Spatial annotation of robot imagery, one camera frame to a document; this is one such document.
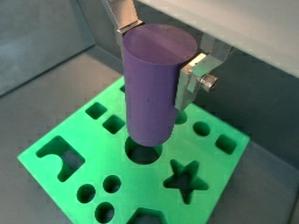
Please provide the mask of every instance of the metal bracket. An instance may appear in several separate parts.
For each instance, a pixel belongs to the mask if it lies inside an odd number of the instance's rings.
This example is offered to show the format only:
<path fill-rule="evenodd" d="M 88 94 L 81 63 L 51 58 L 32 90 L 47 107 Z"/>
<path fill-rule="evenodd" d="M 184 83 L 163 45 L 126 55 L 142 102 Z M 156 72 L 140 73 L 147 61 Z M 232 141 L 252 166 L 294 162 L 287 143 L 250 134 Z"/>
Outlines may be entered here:
<path fill-rule="evenodd" d="M 206 53 L 182 68 L 175 97 L 175 107 L 184 110 L 196 98 L 200 88 L 210 92 L 216 85 L 218 78 L 211 74 L 228 58 L 234 48 L 208 34 L 203 34 L 200 48 Z"/>
<path fill-rule="evenodd" d="M 116 27 L 116 42 L 123 51 L 126 33 L 144 22 L 138 19 L 136 7 L 132 0 L 102 0 L 110 20 Z"/>

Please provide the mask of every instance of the square hole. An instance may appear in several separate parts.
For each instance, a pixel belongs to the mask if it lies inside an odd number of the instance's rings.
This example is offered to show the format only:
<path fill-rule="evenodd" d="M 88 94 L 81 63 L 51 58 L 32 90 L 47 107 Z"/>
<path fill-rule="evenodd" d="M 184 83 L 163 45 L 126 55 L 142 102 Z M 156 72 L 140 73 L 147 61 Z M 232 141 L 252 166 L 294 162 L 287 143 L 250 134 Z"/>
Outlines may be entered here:
<path fill-rule="evenodd" d="M 234 150 L 238 147 L 236 142 L 227 136 L 220 135 L 216 141 L 216 146 L 230 155 L 232 154 Z"/>
<path fill-rule="evenodd" d="M 85 110 L 92 119 L 98 120 L 108 111 L 108 109 L 98 102 Z"/>
<path fill-rule="evenodd" d="M 116 115 L 112 115 L 103 123 L 103 127 L 114 135 L 122 130 L 124 126 L 126 122 Z"/>
<path fill-rule="evenodd" d="M 123 86 L 123 87 L 120 88 L 120 91 L 122 91 L 123 93 L 127 91 L 126 86 Z"/>

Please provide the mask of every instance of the green plastic board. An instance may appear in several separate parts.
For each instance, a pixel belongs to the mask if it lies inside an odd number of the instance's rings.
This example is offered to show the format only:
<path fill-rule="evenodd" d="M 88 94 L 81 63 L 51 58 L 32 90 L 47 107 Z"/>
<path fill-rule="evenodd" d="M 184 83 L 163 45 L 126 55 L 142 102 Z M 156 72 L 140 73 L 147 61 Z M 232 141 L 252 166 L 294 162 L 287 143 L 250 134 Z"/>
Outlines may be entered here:
<path fill-rule="evenodd" d="M 124 91 L 122 78 L 19 159 L 76 224 L 206 223 L 248 137 L 192 104 L 170 140 L 138 145 Z"/>

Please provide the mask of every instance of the star-shaped hole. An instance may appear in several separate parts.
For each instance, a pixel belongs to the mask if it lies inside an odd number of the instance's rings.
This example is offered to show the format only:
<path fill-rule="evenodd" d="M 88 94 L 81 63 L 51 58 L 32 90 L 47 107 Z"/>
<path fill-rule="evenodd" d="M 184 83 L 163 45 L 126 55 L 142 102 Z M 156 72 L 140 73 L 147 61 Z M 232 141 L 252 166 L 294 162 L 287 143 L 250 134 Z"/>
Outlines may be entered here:
<path fill-rule="evenodd" d="M 208 184 L 198 177 L 199 163 L 192 161 L 183 166 L 176 160 L 171 161 L 174 175 L 163 182 L 166 188 L 179 189 L 184 204 L 192 201 L 192 192 L 210 189 Z"/>

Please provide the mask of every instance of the purple cylinder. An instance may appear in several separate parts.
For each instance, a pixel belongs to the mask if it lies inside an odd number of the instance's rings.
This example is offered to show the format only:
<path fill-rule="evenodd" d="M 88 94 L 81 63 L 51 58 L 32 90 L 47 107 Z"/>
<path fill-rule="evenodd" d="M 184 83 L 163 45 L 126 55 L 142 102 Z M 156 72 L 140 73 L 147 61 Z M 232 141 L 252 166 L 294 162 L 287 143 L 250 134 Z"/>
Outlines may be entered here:
<path fill-rule="evenodd" d="M 196 51 L 192 35 L 167 24 L 138 26 L 124 36 L 127 127 L 144 146 L 172 134 L 179 70 Z"/>

